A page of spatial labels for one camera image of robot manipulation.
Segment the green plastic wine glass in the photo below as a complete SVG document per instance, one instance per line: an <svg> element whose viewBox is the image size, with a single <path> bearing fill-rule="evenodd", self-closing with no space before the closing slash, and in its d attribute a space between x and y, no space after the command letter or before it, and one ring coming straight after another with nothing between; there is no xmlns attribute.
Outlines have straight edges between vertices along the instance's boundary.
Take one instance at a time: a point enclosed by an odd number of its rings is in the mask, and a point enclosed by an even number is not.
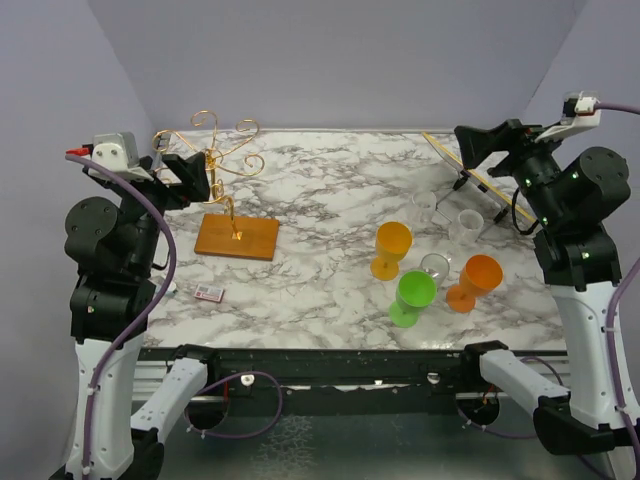
<svg viewBox="0 0 640 480"><path fill-rule="evenodd" d="M405 273L397 284L395 301L389 307L391 321L397 327L412 327L433 303L436 294L436 283L429 274L421 270Z"/></svg>

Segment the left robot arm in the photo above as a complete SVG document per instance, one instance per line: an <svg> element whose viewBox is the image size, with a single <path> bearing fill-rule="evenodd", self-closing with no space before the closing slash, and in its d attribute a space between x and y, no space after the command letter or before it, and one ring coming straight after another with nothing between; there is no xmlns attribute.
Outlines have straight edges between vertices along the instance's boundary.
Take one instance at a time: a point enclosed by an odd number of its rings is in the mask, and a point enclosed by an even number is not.
<svg viewBox="0 0 640 480"><path fill-rule="evenodd" d="M154 172L128 180L89 159L90 148L71 150L68 161L117 193L81 200L65 220L64 250L78 266L70 298L71 335L78 360L75 433L61 479L156 479L169 432L190 400L220 385L221 371L203 357L178 359L151 398L131 411L134 373L151 311L167 292L177 249L164 219L204 199L206 160L162 160L178 178L167 185Z"/></svg>

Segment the yellow plastic wine glass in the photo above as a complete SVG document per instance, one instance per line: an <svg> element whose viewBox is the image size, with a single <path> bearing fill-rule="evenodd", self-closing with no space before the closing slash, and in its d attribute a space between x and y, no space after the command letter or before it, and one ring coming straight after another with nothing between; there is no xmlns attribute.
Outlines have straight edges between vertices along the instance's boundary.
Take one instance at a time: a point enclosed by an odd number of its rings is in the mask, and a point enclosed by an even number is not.
<svg viewBox="0 0 640 480"><path fill-rule="evenodd" d="M382 224L375 237L376 257L370 264L372 275L382 281L393 280L399 273L399 262L407 255L412 242L411 231L404 224Z"/></svg>

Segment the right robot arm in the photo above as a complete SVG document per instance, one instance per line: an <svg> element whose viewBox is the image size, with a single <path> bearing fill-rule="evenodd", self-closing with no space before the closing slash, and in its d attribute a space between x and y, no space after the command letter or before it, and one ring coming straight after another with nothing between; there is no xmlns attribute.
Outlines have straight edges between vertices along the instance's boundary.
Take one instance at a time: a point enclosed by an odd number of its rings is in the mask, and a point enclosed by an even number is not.
<svg viewBox="0 0 640 480"><path fill-rule="evenodd" d="M493 385L532 418L535 433L554 455L608 456L618 479L639 475L639 404L630 382L618 304L631 276L620 268L604 220L631 194L626 160L591 147L567 167L553 153L558 126L508 120L482 130L454 130L466 169L493 153L493 177L512 177L533 210L539 229L534 252L564 329L570 383L560 386L519 360L498 341L468 345L461 383L481 391Z"/></svg>

